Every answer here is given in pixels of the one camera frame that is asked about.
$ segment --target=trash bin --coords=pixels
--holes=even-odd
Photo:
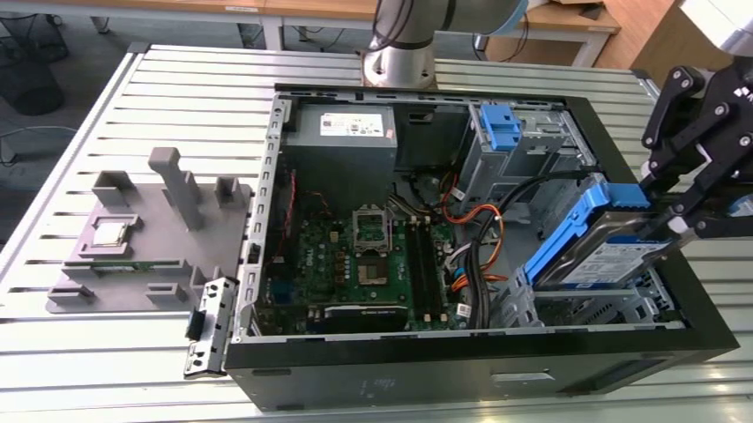
[[[64,102],[46,64],[13,37],[0,38],[0,97],[21,115],[42,115]]]
[[[0,22],[14,41],[24,45],[34,57],[45,63],[52,63],[68,57],[68,46],[60,34],[54,15],[25,15],[4,14]]]

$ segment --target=label sticker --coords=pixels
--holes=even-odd
[[[458,304],[458,311],[455,315],[464,317],[466,319],[471,318],[471,306],[467,304]]]
[[[255,7],[243,7],[243,6],[224,6],[227,11],[249,11],[251,13],[257,13],[259,9]]]
[[[324,113],[320,133],[324,137],[384,137],[382,115]]]
[[[590,253],[578,268],[559,282],[575,284],[576,288],[593,284],[617,284],[643,262],[647,253],[663,249],[667,242],[645,243],[613,238]]]
[[[459,189],[456,189],[455,187],[451,187],[450,193],[452,194],[452,196],[455,198],[458,198],[459,201],[462,201],[462,199],[466,197],[466,193],[462,192]]]
[[[593,33],[613,33],[614,29],[606,28],[603,26],[589,26],[589,31]]]

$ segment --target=green circuit board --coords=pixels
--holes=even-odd
[[[269,281],[269,292],[275,307],[260,308],[263,321],[275,322],[281,334],[309,333],[305,327],[305,313],[312,306],[360,305],[403,306],[408,309],[408,330],[447,330],[454,321],[450,314],[427,321],[414,314],[411,272],[406,242],[410,223],[392,220],[387,238],[390,250],[386,257],[367,258],[375,265],[364,265],[363,257],[354,252],[352,221],[312,219],[303,221],[297,248],[295,273],[289,280]],[[359,221],[359,239],[382,241],[383,231],[379,220]],[[431,226],[431,239],[438,248],[436,266],[440,275],[440,252],[444,243],[451,242],[451,227],[447,224]],[[443,309],[447,307],[443,286],[438,287]]]

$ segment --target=metal bracket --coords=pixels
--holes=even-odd
[[[224,344],[239,284],[237,279],[224,277],[203,287],[199,309],[191,313],[185,328],[191,344],[183,370],[184,379],[227,375],[223,371]]]

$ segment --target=aluminum table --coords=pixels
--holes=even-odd
[[[619,70],[438,60],[443,90],[587,97],[634,172],[655,90]],[[175,146],[197,182],[256,186],[272,85],[358,85],[355,56],[151,46],[128,53],[0,254],[1,421],[279,419],[229,378],[183,380],[184,313],[50,315],[45,291],[95,204],[101,170],[157,182]],[[753,415],[753,241],[697,241],[690,265],[741,348],[599,397],[287,413],[285,421],[749,421]]]

